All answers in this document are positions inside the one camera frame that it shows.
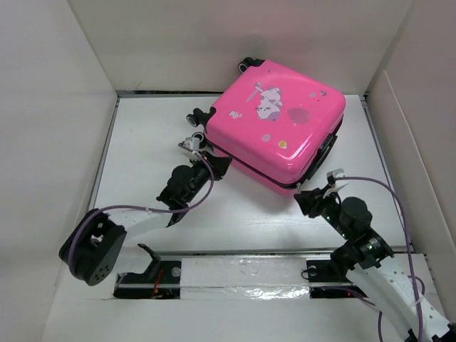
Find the pink kids suitcase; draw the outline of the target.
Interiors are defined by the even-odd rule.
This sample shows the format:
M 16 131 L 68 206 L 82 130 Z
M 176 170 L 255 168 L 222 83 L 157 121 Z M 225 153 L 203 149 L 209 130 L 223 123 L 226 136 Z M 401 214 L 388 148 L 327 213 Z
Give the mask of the pink kids suitcase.
M 217 155 L 280 195 L 310 180 L 330 153 L 343 122 L 342 92 L 271 60 L 244 58 L 238 79 L 204 112 L 202 126 Z

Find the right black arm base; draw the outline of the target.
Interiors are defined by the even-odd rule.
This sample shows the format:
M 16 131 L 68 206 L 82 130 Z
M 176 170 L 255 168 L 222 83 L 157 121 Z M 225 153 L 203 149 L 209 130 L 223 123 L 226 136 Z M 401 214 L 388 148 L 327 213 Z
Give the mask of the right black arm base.
M 309 283 L 311 299 L 367 299 L 367 295 L 329 259 L 308 259 L 301 277 Z

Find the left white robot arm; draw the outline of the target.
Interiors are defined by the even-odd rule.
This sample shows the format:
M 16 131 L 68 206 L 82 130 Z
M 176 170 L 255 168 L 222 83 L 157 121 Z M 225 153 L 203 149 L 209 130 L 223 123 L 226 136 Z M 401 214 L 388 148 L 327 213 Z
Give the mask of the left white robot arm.
M 123 273 L 125 267 L 116 264 L 124 241 L 181 222 L 209 197 L 232 163 L 231 157 L 207 151 L 190 151 L 190 155 L 188 165 L 172 170 L 154 207 L 117 204 L 86 212 L 58 252 L 74 278 L 95 286 L 113 271 Z

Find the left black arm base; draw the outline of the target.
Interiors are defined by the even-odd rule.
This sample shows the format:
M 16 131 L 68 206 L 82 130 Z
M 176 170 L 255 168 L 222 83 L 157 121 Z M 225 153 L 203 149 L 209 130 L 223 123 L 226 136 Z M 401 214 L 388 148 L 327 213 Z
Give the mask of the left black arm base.
M 113 296 L 117 299 L 179 299 L 182 262 L 155 262 L 152 272 L 125 273 L 117 276 Z

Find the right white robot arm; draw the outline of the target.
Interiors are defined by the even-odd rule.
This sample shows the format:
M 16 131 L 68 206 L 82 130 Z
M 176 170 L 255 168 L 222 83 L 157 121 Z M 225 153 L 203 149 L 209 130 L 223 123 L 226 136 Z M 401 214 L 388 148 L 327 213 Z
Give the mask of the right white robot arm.
M 345 244 L 331 253 L 329 271 L 354 283 L 393 325 L 403 341 L 454 341 L 455 325 L 413 288 L 393 250 L 371 227 L 372 214 L 357 197 L 340 200 L 316 188 L 294 195 L 301 212 L 326 220 Z

